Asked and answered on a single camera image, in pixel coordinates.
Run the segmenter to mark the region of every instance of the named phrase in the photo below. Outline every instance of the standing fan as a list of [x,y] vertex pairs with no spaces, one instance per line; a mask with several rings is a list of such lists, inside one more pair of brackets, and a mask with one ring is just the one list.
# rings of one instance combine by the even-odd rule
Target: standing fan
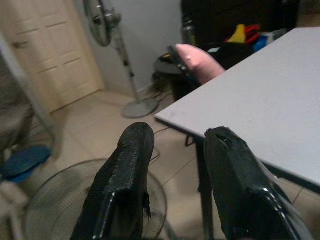
[[122,110],[122,115],[125,118],[142,118],[158,107],[158,101],[152,98],[141,99],[135,85],[135,74],[132,71],[129,61],[126,46],[120,30],[120,14],[116,13],[110,2],[106,0],[83,0],[84,12],[87,16],[89,28],[95,40],[102,47],[110,45],[112,37],[114,37],[116,49],[122,58],[125,66],[132,91],[134,93],[135,101],[129,103]]

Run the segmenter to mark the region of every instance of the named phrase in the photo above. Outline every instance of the fan base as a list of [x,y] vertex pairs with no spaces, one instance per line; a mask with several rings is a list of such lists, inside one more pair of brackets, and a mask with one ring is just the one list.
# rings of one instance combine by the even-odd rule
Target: fan base
[[153,113],[158,105],[158,101],[152,98],[144,99],[141,102],[134,101],[124,107],[122,116],[128,119],[143,118]]

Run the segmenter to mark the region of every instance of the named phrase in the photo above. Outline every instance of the red object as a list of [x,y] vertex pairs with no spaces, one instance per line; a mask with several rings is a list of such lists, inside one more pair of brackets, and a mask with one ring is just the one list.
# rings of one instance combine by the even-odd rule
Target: red object
[[253,24],[249,26],[245,26],[245,44],[250,44],[257,40],[260,36],[260,25]]

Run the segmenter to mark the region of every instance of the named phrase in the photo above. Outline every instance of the blue object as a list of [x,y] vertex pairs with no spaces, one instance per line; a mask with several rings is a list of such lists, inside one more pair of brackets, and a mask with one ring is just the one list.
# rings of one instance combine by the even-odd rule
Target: blue object
[[0,174],[6,180],[22,182],[34,169],[47,161],[51,151],[44,145],[35,145],[13,154],[0,166]]
[[256,53],[259,50],[263,49],[265,46],[267,46],[267,40],[268,38],[266,36],[260,36],[256,44],[253,46],[254,52]]

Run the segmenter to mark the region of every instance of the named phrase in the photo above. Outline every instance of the floor fan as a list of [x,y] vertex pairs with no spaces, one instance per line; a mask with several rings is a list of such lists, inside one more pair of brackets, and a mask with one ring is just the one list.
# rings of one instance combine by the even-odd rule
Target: floor fan
[[[25,240],[69,240],[89,188],[105,162],[106,159],[81,162],[46,181],[27,207],[24,218]],[[170,239],[178,240],[166,221],[168,210],[166,193],[161,183],[151,173],[147,176],[147,190],[152,217],[144,215],[142,239],[158,239],[162,228],[165,227]]]
[[113,38],[116,49],[127,70],[135,101],[124,107],[122,115],[125,118],[136,119],[151,114],[157,109],[158,101],[153,98],[141,99],[138,94],[135,74],[131,68],[120,29],[121,15],[115,11],[108,0],[84,0],[83,5],[90,31],[97,43],[102,47],[107,47]]

